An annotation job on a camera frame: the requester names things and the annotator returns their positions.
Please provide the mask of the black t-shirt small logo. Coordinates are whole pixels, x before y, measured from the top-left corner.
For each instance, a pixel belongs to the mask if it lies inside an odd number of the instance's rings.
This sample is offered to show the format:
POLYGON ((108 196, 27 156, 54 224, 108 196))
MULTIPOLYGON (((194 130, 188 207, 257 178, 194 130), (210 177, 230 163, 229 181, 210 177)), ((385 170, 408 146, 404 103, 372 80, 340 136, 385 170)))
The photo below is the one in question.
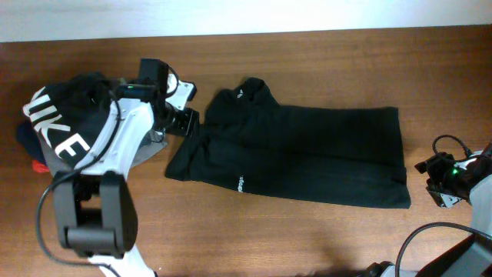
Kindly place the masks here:
POLYGON ((213 98, 165 176, 283 199, 411 206, 395 107, 281 105, 259 78, 213 98))

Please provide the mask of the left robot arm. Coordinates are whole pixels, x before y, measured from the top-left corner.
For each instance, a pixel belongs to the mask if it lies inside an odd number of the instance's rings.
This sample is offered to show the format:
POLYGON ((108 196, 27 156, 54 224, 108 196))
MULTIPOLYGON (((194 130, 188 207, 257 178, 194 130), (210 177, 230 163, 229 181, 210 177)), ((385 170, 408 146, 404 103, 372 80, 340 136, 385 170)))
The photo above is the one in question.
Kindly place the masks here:
POLYGON ((65 163, 46 189, 54 198, 60 245, 78 266, 107 276, 153 276, 135 244, 138 216, 128 173, 162 150, 167 134, 189 136, 197 89, 165 62, 144 58, 138 77, 80 75, 51 90, 55 114, 39 134, 65 163))

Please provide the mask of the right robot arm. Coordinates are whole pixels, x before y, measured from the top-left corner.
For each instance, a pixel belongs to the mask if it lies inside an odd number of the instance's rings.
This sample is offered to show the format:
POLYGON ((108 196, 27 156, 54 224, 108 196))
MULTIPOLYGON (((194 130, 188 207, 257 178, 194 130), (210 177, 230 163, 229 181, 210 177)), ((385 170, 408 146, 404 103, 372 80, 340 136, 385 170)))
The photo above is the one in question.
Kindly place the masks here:
POLYGON ((363 277, 395 276, 490 276, 491 275, 491 144, 472 152, 464 146, 466 157, 455 159, 439 152, 433 142, 434 155, 417 163, 419 173, 428 174, 426 190, 437 206, 450 208, 458 202, 472 207, 469 226, 453 222, 432 222, 415 229, 404 241, 396 262, 373 263, 363 277), (417 271, 403 270, 401 263, 407 247, 420 233, 432 228, 450 228, 468 233, 463 241, 448 249, 417 271))

